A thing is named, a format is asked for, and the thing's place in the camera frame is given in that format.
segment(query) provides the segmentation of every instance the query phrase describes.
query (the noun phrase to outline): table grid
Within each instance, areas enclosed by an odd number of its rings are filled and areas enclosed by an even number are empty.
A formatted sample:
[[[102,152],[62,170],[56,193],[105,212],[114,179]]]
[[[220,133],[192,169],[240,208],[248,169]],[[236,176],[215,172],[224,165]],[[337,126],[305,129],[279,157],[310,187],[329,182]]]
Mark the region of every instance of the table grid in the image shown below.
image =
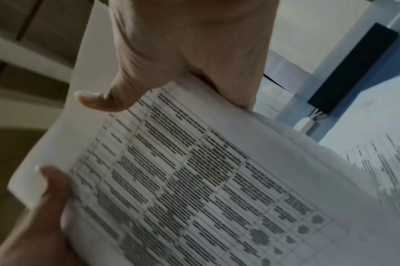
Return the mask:
[[[135,266],[297,266],[347,234],[164,89],[110,114],[70,174]]]

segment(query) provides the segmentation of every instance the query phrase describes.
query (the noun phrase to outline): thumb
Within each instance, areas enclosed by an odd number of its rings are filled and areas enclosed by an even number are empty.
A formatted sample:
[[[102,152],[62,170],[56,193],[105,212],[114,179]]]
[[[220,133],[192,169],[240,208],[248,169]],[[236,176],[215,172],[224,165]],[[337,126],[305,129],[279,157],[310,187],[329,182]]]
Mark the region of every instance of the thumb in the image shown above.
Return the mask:
[[[120,112],[130,108],[148,89],[137,85],[122,71],[115,76],[108,93],[77,91],[76,99],[85,107],[105,112]]]
[[[44,235],[60,230],[61,215],[71,194],[71,180],[65,173],[52,166],[40,167],[39,172],[47,186],[36,207],[20,226],[19,230],[25,236]]]

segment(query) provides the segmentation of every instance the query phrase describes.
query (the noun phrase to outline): hand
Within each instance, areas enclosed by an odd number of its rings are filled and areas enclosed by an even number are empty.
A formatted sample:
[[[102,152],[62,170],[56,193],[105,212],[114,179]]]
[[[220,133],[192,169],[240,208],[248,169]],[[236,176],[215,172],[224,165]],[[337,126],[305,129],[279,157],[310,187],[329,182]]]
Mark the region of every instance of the hand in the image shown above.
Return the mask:
[[[279,0],[110,0],[119,71],[108,93],[77,92],[84,106],[131,107],[191,72],[251,110]]]
[[[0,266],[84,266],[60,227],[70,179],[54,167],[39,171],[47,181],[46,191],[0,246]]]

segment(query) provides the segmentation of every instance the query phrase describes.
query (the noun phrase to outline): fingernail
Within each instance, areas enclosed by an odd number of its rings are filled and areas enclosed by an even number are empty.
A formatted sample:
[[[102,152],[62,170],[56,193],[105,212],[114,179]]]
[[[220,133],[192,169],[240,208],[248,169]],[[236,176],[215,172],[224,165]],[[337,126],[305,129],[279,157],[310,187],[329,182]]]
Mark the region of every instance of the fingernail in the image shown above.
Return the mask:
[[[74,93],[75,97],[88,97],[88,98],[95,98],[100,95],[100,92],[87,92],[87,91],[76,91]]]

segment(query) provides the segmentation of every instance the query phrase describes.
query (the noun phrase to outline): printed form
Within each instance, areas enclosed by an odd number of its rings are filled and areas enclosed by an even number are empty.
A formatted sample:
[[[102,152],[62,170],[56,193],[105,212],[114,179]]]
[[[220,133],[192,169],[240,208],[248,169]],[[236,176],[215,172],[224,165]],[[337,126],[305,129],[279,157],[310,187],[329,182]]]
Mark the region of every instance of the printed form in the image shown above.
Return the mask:
[[[64,229],[90,265],[400,265],[400,219],[345,178],[368,173],[194,77],[120,113],[79,106],[74,91],[113,79],[112,40],[95,2],[64,112],[9,184],[32,207],[44,190],[35,165],[68,172]]]

